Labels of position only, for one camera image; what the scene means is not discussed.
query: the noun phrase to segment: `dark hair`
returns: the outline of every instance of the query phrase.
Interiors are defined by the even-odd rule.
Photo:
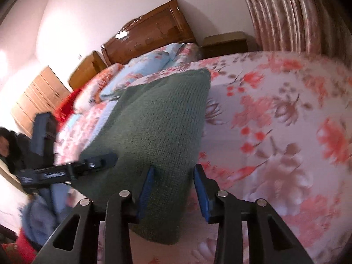
[[[4,127],[0,127],[0,136],[4,137],[9,142],[9,155],[4,157],[0,154],[1,159],[5,160],[10,173],[16,170],[16,163],[21,159],[21,150],[17,145],[17,135],[13,131],[9,131]]]

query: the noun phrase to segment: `black clamp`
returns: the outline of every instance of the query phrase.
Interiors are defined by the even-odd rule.
[[[264,199],[237,199],[208,179],[201,165],[193,172],[202,216],[218,223],[215,264],[242,264],[242,221],[248,225],[250,264],[313,264],[286,223]]]
[[[60,166],[25,169],[19,171],[16,176],[24,189],[39,189],[54,183],[75,181],[80,176],[113,167],[116,162],[117,155],[109,153]]]
[[[193,172],[201,212],[218,223],[214,264],[242,264],[242,221],[248,224],[250,264],[313,264],[313,261],[264,199],[249,202],[220,190],[201,165]],[[132,191],[121,190],[108,201],[106,212],[95,211],[84,198],[59,225],[33,264],[93,264],[97,261],[99,221],[105,220],[104,264],[133,264],[128,224],[144,216],[154,182],[154,168],[143,171]]]
[[[154,183],[154,168],[143,171],[132,191],[121,190],[106,212],[82,199],[58,226],[32,264],[96,264],[99,222],[105,220],[104,263],[133,264],[128,224],[143,218]]]

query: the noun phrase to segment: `wooden headboard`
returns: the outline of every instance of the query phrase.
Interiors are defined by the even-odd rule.
[[[106,63],[126,64],[132,58],[171,43],[196,42],[192,30],[171,0],[149,13],[131,20],[101,46]]]

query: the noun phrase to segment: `wooden dresser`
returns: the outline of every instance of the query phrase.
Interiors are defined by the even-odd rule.
[[[24,133],[31,137],[36,115],[54,112],[69,94],[51,68],[46,67],[17,100],[11,114]]]
[[[105,68],[107,68],[107,66],[98,52],[93,51],[92,54],[85,57],[75,69],[68,80],[68,84],[73,90],[81,88]]]
[[[204,58],[247,52],[247,38],[242,31],[206,37],[202,51]]]

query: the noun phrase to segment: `red cloth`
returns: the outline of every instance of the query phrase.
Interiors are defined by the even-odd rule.
[[[62,103],[58,108],[56,108],[53,115],[58,122],[57,124],[58,131],[65,125],[68,118],[74,113],[73,104],[75,102],[76,97],[82,91],[83,88],[84,87],[76,89],[68,97],[66,97],[64,101],[62,101]]]
[[[13,264],[31,264],[37,255],[22,228],[15,243],[2,244],[2,247]]]

